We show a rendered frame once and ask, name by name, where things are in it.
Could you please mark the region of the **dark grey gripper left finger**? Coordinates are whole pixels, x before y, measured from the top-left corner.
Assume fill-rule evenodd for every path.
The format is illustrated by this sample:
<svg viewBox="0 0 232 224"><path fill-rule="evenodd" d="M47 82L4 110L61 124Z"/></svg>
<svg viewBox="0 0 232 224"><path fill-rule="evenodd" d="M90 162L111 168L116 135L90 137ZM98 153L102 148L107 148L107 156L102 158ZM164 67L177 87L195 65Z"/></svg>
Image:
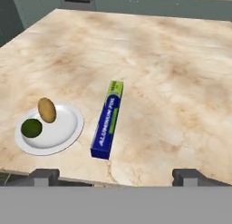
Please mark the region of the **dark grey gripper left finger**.
<svg viewBox="0 0 232 224"><path fill-rule="evenodd" d="M23 187L50 187L56 186L60 172L58 169L36 169L31 172L25 179L7 182L6 187L23 186Z"/></svg>

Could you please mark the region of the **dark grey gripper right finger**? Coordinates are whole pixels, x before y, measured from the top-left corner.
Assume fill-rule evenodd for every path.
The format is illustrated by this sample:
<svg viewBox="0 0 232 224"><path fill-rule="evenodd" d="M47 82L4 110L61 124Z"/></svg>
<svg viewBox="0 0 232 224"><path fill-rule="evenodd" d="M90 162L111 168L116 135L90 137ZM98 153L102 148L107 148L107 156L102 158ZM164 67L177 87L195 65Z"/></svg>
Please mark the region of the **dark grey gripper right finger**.
<svg viewBox="0 0 232 224"><path fill-rule="evenodd" d="M227 183L204 176L196 169L174 169L172 185L176 187L227 186Z"/></svg>

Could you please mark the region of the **white round plate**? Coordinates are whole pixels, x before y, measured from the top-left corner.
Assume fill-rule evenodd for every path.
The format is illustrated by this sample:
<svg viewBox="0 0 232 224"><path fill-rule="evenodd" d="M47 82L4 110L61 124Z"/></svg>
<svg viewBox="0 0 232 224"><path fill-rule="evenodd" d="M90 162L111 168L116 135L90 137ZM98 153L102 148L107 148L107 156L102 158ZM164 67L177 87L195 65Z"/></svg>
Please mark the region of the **white round plate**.
<svg viewBox="0 0 232 224"><path fill-rule="evenodd" d="M29 110L16 124L14 140L17 146L32 155L47 156L63 151L71 146L81 135L84 126L83 116L78 108L68 102L55 104L56 120L46 123L36 108ZM38 119L43 128L35 138L27 138L21 132L27 119Z"/></svg>

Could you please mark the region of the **green lime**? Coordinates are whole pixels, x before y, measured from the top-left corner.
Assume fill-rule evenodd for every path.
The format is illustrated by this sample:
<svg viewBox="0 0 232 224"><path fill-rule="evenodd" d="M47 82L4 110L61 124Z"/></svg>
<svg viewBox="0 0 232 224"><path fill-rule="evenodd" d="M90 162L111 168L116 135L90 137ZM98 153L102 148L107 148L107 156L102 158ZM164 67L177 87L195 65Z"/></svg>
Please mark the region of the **green lime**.
<svg viewBox="0 0 232 224"><path fill-rule="evenodd" d="M21 133L27 138L37 137L43 129L43 125L37 119L27 119L21 126Z"/></svg>

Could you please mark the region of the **brown potato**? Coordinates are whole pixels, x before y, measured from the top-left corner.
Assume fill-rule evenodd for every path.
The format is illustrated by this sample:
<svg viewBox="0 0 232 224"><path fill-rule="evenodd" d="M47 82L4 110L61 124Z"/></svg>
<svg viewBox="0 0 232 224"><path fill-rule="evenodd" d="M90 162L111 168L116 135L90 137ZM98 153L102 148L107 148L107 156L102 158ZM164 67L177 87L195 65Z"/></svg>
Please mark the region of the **brown potato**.
<svg viewBox="0 0 232 224"><path fill-rule="evenodd" d="M55 106L53 102L48 98L42 98L39 100L38 112L41 118L47 123L52 123L56 119Z"/></svg>

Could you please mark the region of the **blue aluminum foil box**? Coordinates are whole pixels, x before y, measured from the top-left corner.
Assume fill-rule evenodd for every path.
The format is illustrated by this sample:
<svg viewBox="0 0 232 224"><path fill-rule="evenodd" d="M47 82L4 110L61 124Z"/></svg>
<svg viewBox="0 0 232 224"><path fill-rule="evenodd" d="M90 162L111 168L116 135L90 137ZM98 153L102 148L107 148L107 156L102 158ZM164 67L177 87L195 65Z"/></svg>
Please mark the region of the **blue aluminum foil box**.
<svg viewBox="0 0 232 224"><path fill-rule="evenodd" d="M121 105L123 82L111 81L91 146L93 158L108 160Z"/></svg>

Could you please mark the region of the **grey-green cabinet run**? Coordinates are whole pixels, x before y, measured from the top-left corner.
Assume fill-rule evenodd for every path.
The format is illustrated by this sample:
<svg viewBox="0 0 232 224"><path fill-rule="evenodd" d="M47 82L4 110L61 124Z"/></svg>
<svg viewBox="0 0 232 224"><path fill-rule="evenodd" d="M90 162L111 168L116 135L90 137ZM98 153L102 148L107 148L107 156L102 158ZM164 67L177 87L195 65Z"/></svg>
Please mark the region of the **grey-green cabinet run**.
<svg viewBox="0 0 232 224"><path fill-rule="evenodd" d="M38 22L61 0L0 0L0 47ZM232 22L232 0L95 0L96 12Z"/></svg>

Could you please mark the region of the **grey oven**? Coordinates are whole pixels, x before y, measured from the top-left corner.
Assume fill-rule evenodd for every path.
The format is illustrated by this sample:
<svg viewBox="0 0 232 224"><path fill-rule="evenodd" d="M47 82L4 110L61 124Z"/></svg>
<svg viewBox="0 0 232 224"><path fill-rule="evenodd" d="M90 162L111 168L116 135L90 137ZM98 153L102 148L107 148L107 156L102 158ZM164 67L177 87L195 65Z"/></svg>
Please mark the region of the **grey oven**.
<svg viewBox="0 0 232 224"><path fill-rule="evenodd" d="M95 11L95 0L61 0L62 9Z"/></svg>

